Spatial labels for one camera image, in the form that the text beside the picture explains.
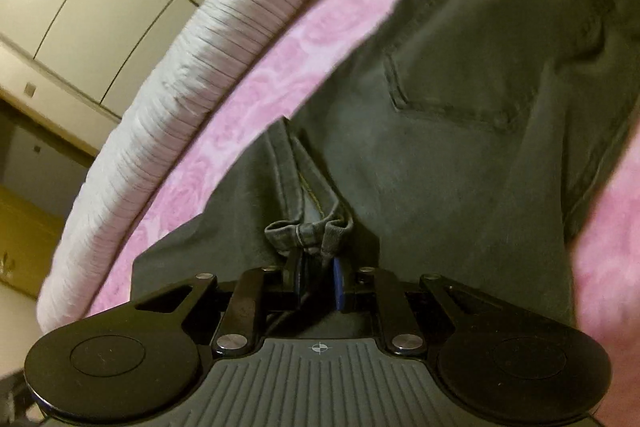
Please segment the dark grey jeans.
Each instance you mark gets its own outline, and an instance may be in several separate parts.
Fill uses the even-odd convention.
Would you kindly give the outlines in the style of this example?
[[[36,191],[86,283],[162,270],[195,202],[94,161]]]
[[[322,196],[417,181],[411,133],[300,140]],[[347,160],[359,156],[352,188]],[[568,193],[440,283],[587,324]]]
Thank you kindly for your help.
[[[137,257],[131,294],[338,261],[442,274],[572,323],[566,246],[638,98],[639,0],[399,0]]]

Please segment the pink rose bedspread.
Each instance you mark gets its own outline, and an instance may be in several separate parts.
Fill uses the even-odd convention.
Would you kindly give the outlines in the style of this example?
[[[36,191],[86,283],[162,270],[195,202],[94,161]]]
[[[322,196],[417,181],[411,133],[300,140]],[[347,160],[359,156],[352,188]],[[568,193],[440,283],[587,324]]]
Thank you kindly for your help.
[[[200,213],[239,153],[271,121],[291,115],[396,0],[312,0],[236,86],[172,169],[122,246],[90,306],[126,303],[134,259]],[[572,248],[578,322],[602,343],[613,381],[598,415],[639,421],[639,138],[632,134]]]

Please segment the wooden door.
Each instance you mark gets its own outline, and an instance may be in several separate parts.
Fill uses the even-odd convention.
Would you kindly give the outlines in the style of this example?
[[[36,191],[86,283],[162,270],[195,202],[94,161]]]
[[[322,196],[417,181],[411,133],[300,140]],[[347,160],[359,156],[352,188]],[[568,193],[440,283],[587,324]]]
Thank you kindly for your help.
[[[37,298],[64,220],[1,187],[1,282]]]

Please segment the white rolled quilt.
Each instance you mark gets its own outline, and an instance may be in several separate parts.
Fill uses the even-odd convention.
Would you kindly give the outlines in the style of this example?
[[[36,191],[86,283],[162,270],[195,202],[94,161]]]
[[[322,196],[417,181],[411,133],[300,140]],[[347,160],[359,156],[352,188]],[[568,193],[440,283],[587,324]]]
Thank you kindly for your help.
[[[122,242],[200,129],[307,0],[204,0],[108,136],[73,203],[36,306],[50,332],[89,309]]]

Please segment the wall socket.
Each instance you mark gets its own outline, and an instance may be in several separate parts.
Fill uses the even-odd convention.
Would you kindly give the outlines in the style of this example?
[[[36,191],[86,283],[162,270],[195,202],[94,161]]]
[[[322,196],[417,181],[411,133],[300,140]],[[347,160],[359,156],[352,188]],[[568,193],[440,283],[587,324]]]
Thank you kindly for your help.
[[[25,84],[25,88],[24,88],[24,93],[29,97],[32,98],[34,96],[36,92],[36,86],[30,82]]]

